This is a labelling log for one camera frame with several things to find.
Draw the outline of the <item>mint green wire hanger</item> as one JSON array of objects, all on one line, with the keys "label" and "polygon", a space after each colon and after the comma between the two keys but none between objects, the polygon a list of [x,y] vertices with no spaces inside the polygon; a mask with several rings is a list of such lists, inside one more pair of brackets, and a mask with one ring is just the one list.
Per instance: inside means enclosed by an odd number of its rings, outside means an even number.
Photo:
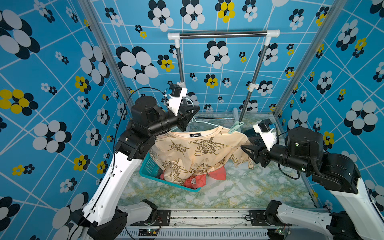
[{"label": "mint green wire hanger", "polygon": [[[194,107],[194,103],[193,101],[191,101],[190,99],[188,98],[183,98],[183,100],[185,101],[188,101],[191,103],[192,107]],[[209,118],[202,118],[202,119],[205,119],[205,120],[231,120],[231,119],[223,119],[223,118],[212,118],[212,119],[209,119]],[[214,127],[218,127],[219,125],[216,125],[216,124],[213,124],[213,123],[210,123],[210,122],[206,122],[206,121],[198,121],[198,119],[196,117],[193,117],[192,120],[190,121],[189,125],[192,125],[192,123],[199,123],[199,124],[208,124],[208,125],[211,125],[211,126],[214,126]]]}]

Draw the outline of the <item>mint green clothespin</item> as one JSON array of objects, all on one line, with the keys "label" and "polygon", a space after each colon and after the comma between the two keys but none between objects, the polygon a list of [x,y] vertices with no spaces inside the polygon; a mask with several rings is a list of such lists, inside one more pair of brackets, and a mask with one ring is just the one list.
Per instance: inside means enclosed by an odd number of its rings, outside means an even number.
[{"label": "mint green clothespin", "polygon": [[229,134],[232,134],[234,132],[236,132],[241,126],[244,125],[244,122],[240,122],[240,121],[236,121],[232,127],[230,128],[229,130]]}]

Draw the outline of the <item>beige compass print t-shirt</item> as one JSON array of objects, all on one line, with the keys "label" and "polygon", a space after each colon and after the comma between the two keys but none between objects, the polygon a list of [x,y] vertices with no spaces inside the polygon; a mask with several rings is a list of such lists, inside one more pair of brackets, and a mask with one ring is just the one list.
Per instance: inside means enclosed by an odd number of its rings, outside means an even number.
[{"label": "beige compass print t-shirt", "polygon": [[254,162],[241,149],[249,143],[245,134],[229,134],[228,128],[218,126],[208,131],[169,132],[159,136],[149,154],[162,171],[178,165],[201,175],[225,167],[229,160],[235,167],[248,164],[248,168],[253,169]]}]

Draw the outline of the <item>red garment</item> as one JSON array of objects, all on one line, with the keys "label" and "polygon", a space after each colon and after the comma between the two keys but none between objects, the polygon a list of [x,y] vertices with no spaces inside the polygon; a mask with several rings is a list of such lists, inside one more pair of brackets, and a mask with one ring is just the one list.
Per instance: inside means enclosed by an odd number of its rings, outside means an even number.
[{"label": "red garment", "polygon": [[213,172],[196,175],[190,173],[186,168],[174,165],[171,168],[165,169],[158,179],[166,181],[188,189],[196,190],[207,184],[207,178],[212,178],[218,181],[226,180],[227,173],[225,167],[221,167]]}]

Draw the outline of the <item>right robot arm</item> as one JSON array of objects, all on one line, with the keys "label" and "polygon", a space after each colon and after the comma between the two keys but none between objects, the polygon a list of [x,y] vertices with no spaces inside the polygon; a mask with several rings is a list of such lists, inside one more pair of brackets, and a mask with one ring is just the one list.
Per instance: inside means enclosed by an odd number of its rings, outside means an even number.
[{"label": "right robot arm", "polygon": [[262,167],[270,162],[304,173],[329,191],[342,205],[340,213],[317,213],[270,201],[264,212],[273,226],[296,225],[326,236],[330,240],[381,240],[384,218],[373,202],[360,171],[347,156],[326,153],[323,136],[304,127],[288,131],[280,145],[269,125],[254,126],[256,135],[242,150]]}]

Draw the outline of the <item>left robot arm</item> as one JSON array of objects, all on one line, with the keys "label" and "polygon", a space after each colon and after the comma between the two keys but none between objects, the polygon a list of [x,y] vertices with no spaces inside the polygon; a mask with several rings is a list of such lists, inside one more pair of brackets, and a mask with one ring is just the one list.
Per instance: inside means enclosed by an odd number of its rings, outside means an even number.
[{"label": "left robot arm", "polygon": [[153,223],[156,220],[158,207],[151,201],[142,200],[128,206],[127,210],[119,209],[118,201],[156,138],[174,127],[186,131],[189,122],[200,110],[199,106],[185,105],[181,101],[182,98],[172,97],[165,112],[154,97],[143,96],[136,100],[131,108],[132,118],[115,144],[113,160],[101,185],[89,203],[74,213],[73,221],[77,227],[70,231],[70,240],[77,240],[83,228],[94,240],[114,240],[126,225]]}]

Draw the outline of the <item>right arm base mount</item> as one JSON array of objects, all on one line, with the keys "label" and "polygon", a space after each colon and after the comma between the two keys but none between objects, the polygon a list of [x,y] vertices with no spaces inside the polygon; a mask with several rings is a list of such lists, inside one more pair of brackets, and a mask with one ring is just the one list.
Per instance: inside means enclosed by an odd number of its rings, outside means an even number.
[{"label": "right arm base mount", "polygon": [[279,220],[276,215],[266,213],[265,210],[249,210],[245,220],[251,222],[253,227],[286,227],[287,224]]}]

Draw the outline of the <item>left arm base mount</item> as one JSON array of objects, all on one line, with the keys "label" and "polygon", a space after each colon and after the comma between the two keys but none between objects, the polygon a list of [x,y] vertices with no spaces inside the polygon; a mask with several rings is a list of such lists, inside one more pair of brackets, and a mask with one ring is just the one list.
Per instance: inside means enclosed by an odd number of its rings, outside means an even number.
[{"label": "left arm base mount", "polygon": [[143,221],[143,224],[146,226],[169,226],[171,212],[171,210],[157,210],[156,214]]}]

